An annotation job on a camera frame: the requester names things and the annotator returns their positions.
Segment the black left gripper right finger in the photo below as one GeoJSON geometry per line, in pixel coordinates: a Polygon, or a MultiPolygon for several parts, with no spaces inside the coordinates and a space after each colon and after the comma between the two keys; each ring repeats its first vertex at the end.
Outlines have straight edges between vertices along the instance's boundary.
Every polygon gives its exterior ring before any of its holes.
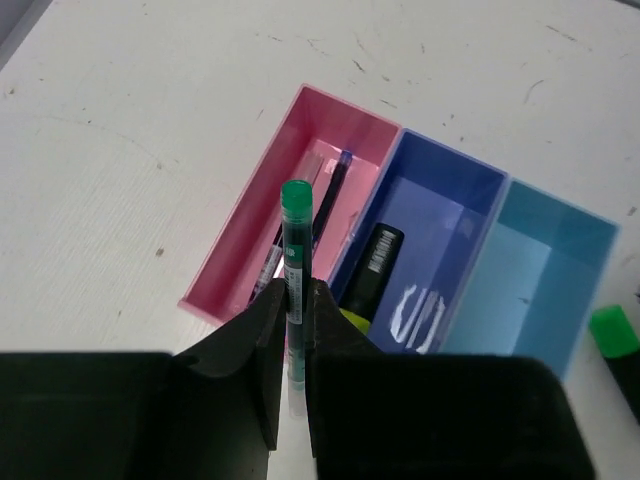
{"type": "Polygon", "coordinates": [[[309,288],[306,400],[321,479],[591,479],[565,391],[542,362],[385,354],[309,288]]]}

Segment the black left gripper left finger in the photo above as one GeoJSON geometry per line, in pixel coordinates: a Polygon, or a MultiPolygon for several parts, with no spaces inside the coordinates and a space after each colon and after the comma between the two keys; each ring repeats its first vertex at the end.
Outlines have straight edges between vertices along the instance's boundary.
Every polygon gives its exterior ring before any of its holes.
{"type": "Polygon", "coordinates": [[[263,479],[277,447],[285,286],[180,354],[1,357],[5,479],[263,479]]]}

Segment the yellow cap black highlighter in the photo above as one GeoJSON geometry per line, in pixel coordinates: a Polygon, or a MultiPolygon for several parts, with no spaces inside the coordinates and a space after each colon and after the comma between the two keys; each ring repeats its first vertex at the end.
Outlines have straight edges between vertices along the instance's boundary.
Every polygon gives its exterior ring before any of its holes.
{"type": "Polygon", "coordinates": [[[404,233],[377,223],[339,302],[343,316],[366,335],[388,285],[404,233]]]}

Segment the green ink refill pen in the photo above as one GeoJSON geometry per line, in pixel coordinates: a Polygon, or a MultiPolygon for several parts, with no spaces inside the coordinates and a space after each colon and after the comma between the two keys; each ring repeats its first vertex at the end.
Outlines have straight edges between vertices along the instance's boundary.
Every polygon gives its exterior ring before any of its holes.
{"type": "Polygon", "coordinates": [[[281,189],[284,279],[287,288],[288,402],[290,415],[306,416],[305,328],[312,264],[312,186],[303,180],[281,189]]]}

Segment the green cap black highlighter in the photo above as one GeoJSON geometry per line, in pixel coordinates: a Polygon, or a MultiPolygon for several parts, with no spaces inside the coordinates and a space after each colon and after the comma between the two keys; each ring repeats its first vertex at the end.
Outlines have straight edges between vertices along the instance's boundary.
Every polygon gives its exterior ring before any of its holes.
{"type": "Polygon", "coordinates": [[[639,338],[620,305],[592,313],[589,330],[636,421],[639,421],[639,338]]]}

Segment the blue ink refill pen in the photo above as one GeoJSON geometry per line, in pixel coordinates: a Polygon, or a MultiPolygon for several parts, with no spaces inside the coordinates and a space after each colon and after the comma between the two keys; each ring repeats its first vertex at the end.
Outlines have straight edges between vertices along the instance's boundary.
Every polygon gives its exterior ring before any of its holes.
{"type": "Polygon", "coordinates": [[[321,161],[319,172],[325,173],[326,169],[329,168],[331,176],[312,224],[313,252],[316,251],[319,245],[352,160],[352,153],[348,150],[342,150],[337,160],[330,160],[328,162],[325,162],[324,160],[321,161]]]}

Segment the purple ink refill pen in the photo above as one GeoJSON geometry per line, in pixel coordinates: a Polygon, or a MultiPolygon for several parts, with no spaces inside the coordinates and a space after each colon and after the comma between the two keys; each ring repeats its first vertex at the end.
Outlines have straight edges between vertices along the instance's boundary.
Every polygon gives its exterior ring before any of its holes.
{"type": "Polygon", "coordinates": [[[253,290],[249,297],[249,303],[252,303],[254,299],[261,293],[261,291],[269,284],[273,278],[279,262],[282,258],[283,251],[283,232],[282,227],[279,227],[274,240],[270,246],[269,252],[263,262],[259,276],[254,283],[253,290]]]}

